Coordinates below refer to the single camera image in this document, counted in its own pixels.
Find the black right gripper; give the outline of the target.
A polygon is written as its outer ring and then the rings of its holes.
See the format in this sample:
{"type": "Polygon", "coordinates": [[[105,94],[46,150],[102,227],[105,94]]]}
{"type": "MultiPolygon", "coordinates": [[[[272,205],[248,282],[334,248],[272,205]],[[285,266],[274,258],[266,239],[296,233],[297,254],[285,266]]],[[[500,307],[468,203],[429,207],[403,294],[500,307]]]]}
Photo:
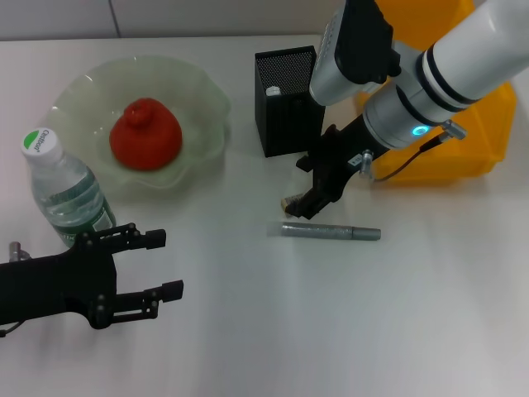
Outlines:
{"type": "Polygon", "coordinates": [[[286,196],[286,215],[310,220],[338,201],[346,183],[360,170],[350,160],[365,151],[376,160],[389,148],[374,138],[362,116],[341,130],[335,125],[328,127],[317,144],[296,162],[293,190],[286,196]]]}

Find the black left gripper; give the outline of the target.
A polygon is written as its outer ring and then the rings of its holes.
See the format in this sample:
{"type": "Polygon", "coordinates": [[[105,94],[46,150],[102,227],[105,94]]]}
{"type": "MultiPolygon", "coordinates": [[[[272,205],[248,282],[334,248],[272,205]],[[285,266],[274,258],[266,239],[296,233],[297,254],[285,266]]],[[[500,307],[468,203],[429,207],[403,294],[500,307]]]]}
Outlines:
{"type": "Polygon", "coordinates": [[[183,298],[183,281],[117,295],[112,255],[165,244],[164,229],[142,233],[135,223],[128,223],[81,233],[71,248],[58,255],[2,263],[1,324],[16,326],[62,313],[80,314],[95,329],[156,319],[160,303],[183,298]]]}

